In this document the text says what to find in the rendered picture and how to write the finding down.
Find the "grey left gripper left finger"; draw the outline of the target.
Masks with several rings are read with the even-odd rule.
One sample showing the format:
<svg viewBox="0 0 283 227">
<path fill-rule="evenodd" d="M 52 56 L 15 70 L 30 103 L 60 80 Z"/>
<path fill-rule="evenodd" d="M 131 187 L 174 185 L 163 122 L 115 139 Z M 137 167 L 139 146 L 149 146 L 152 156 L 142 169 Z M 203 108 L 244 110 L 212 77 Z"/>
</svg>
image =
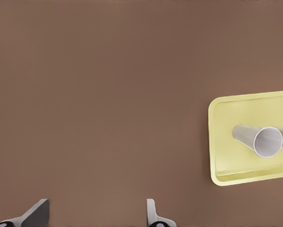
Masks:
<svg viewBox="0 0 283 227">
<path fill-rule="evenodd" d="M 47 227 L 50 219 L 49 199 L 40 199 L 23 215 L 0 222 L 0 227 Z"/>
</svg>

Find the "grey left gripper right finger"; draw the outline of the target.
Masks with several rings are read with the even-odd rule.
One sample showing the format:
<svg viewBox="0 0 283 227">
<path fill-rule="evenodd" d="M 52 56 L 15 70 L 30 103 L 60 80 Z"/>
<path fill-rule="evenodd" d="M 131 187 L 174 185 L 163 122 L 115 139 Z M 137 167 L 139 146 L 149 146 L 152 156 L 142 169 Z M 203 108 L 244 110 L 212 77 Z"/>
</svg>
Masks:
<svg viewBox="0 0 283 227">
<path fill-rule="evenodd" d="M 177 227 L 177 224 L 168 218 L 163 218 L 156 213 L 154 199 L 146 200 L 147 227 Z"/>
</svg>

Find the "yellow plastic tray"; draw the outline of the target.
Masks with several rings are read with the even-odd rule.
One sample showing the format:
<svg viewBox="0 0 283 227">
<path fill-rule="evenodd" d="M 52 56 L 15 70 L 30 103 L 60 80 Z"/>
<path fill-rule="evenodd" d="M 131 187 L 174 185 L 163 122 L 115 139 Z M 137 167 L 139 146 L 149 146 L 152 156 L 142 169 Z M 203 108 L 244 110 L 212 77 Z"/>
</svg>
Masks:
<svg viewBox="0 0 283 227">
<path fill-rule="evenodd" d="M 224 96 L 208 108 L 210 172 L 218 186 L 283 177 L 283 149 L 262 158 L 235 140 L 237 125 L 283 128 L 283 91 Z"/>
</svg>

